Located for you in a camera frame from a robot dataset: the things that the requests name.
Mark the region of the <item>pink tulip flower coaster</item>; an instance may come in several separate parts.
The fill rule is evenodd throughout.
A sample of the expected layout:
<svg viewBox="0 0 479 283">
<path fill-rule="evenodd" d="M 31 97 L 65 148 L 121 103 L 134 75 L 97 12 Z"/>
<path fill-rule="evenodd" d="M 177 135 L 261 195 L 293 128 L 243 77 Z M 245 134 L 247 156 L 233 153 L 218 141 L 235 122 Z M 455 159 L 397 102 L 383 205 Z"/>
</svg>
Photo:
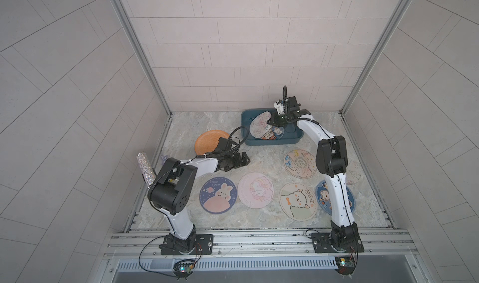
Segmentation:
<svg viewBox="0 0 479 283">
<path fill-rule="evenodd" d="M 299 179 L 308 179 L 318 170 L 312 154 L 302 149 L 295 149 L 287 153 L 284 164 L 288 173 Z"/>
</svg>

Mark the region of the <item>blue bears picnic coaster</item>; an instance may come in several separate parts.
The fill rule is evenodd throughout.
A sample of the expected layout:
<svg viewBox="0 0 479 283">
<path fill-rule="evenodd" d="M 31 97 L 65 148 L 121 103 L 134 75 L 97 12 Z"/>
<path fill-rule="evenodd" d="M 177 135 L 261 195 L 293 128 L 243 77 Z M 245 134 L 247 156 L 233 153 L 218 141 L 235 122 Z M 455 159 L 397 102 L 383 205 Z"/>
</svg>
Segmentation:
<svg viewBox="0 0 479 283">
<path fill-rule="evenodd" d="M 271 127 L 263 136 L 262 140 L 277 140 L 282 138 L 284 133 L 283 127 Z"/>
</svg>

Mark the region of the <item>white butterfly floral coaster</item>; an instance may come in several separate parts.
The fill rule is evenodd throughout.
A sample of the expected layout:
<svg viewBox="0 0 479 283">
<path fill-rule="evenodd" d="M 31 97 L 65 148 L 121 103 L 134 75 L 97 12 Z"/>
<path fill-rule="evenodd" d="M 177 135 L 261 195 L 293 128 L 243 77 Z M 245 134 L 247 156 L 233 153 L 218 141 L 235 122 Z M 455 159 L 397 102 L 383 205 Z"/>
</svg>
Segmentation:
<svg viewBox="0 0 479 283">
<path fill-rule="evenodd" d="M 268 124 L 268 120 L 271 118 L 271 113 L 266 111 L 257 116 L 251 123 L 249 131 L 254 138 L 261 140 L 273 140 L 275 139 L 273 133 L 273 127 Z"/>
</svg>

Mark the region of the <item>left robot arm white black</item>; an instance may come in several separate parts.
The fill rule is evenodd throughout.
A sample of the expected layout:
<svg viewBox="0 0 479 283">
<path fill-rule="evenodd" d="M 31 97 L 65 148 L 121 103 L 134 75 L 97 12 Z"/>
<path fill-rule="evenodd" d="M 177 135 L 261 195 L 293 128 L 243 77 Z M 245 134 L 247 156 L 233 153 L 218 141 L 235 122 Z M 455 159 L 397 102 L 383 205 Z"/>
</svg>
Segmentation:
<svg viewBox="0 0 479 283">
<path fill-rule="evenodd" d="M 198 243 L 195 225 L 186 209 L 196 178 L 218 170 L 229 171 L 247 166 L 251 160 L 245 152 L 218 158 L 201 155 L 191 160 L 169 158 L 156 174 L 145 153 L 137 155 L 143 179 L 148 186 L 150 205 L 170 223 L 170 233 L 164 237 L 161 254 L 189 254 Z"/>
</svg>

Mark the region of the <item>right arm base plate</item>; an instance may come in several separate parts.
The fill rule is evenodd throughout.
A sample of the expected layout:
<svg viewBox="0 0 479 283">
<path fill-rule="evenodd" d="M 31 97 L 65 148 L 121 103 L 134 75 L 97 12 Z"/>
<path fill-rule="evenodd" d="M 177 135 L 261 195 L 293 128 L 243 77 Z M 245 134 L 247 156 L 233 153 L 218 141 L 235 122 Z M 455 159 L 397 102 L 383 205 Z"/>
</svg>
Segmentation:
<svg viewBox="0 0 479 283">
<path fill-rule="evenodd" d="M 362 240 L 357 234 L 341 236 L 339 233 L 312 233 L 315 253 L 363 253 Z"/>
</svg>

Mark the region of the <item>teal plastic storage box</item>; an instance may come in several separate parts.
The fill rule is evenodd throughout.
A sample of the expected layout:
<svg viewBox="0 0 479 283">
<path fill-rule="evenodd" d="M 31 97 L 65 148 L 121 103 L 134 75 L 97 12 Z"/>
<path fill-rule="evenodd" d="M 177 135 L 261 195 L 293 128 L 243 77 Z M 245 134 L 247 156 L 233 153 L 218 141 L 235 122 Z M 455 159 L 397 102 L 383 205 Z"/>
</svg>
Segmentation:
<svg viewBox="0 0 479 283">
<path fill-rule="evenodd" d="M 249 146 L 268 146 L 268 145 L 287 145 L 287 144 L 295 144 L 300 141 L 300 139 L 304 136 L 304 133 L 302 130 L 297 128 L 293 124 L 288 124 L 286 127 L 283 127 L 284 133 L 282 138 L 277 139 L 277 140 L 261 140 L 254 138 L 250 131 L 249 127 L 252 123 L 252 121 L 262 114 L 263 112 L 270 112 L 271 114 L 275 112 L 276 110 L 273 108 L 261 108 L 261 109 L 249 109 L 244 111 L 241 114 L 241 125 L 242 127 L 245 127 L 245 129 L 242 130 L 242 135 L 245 137 L 248 133 L 248 137 L 246 139 L 246 144 Z"/>
</svg>

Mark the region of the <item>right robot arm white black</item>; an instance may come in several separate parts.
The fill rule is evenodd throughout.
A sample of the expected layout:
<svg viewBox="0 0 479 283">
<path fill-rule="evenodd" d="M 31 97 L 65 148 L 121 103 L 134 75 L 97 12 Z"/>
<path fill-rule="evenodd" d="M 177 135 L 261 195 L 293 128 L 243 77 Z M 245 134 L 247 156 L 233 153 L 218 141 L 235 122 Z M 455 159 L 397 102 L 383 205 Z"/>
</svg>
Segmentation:
<svg viewBox="0 0 479 283">
<path fill-rule="evenodd" d="M 296 97 L 287 96 L 286 90 L 283 91 L 283 98 L 274 104 L 274 108 L 276 112 L 272 114 L 268 124 L 275 127 L 293 124 L 318 144 L 316 167 L 320 173 L 326 175 L 332 209 L 329 244 L 337 252 L 364 252 L 358 226 L 349 206 L 346 188 L 348 154 L 345 138 L 325 130 L 308 110 L 300 108 Z"/>
</svg>

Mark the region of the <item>pink unicorn coaster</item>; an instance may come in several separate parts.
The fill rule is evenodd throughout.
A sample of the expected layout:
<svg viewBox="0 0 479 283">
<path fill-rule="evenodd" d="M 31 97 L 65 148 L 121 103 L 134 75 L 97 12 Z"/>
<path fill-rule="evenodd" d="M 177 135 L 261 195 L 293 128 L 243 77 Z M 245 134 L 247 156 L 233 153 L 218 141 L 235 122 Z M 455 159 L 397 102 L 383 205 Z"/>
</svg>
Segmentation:
<svg viewBox="0 0 479 283">
<path fill-rule="evenodd" d="M 238 196 L 248 208 L 264 208 L 274 198 L 273 182 L 262 173 L 248 173 L 238 183 Z"/>
</svg>

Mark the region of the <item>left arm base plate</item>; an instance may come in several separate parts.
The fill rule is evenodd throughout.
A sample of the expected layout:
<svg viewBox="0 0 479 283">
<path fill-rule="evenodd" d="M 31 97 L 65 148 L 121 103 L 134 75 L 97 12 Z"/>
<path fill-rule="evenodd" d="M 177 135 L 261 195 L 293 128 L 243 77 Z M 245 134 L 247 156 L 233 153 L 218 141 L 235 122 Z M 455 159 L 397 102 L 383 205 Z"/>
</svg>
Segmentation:
<svg viewBox="0 0 479 283">
<path fill-rule="evenodd" d="M 173 234 L 168 234 L 163 243 L 158 246 L 161 255 L 210 255 L 213 246 L 213 234 L 192 233 L 187 239 L 179 239 Z"/>
</svg>

